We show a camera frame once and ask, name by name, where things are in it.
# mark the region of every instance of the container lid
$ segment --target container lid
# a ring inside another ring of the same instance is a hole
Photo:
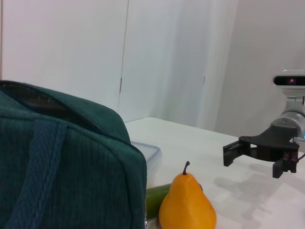
[[[134,147],[137,147],[143,153],[147,164],[162,156],[161,149],[159,147],[151,146],[139,142],[131,142],[131,144]]]

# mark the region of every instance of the yellow pear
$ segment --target yellow pear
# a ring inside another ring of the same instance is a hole
[[[192,174],[176,176],[164,198],[159,221],[162,229],[215,229],[215,210]]]

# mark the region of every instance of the teal corduroy bag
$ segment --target teal corduroy bag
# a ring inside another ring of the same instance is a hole
[[[0,229],[144,229],[145,189],[116,112],[0,81]]]

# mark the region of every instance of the tabletop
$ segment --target tabletop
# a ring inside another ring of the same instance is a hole
[[[190,161],[188,172],[202,185],[217,213],[217,229],[304,229],[305,159],[297,173],[272,178],[272,162],[247,156],[223,166],[223,146],[237,137],[144,118],[126,124],[131,140],[158,146],[162,166],[154,186],[171,183]],[[155,222],[149,229],[155,229]]]

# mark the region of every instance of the green vegetable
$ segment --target green vegetable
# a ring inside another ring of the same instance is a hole
[[[170,190],[171,184],[149,188],[146,190],[147,219],[158,217],[159,209],[163,199]]]

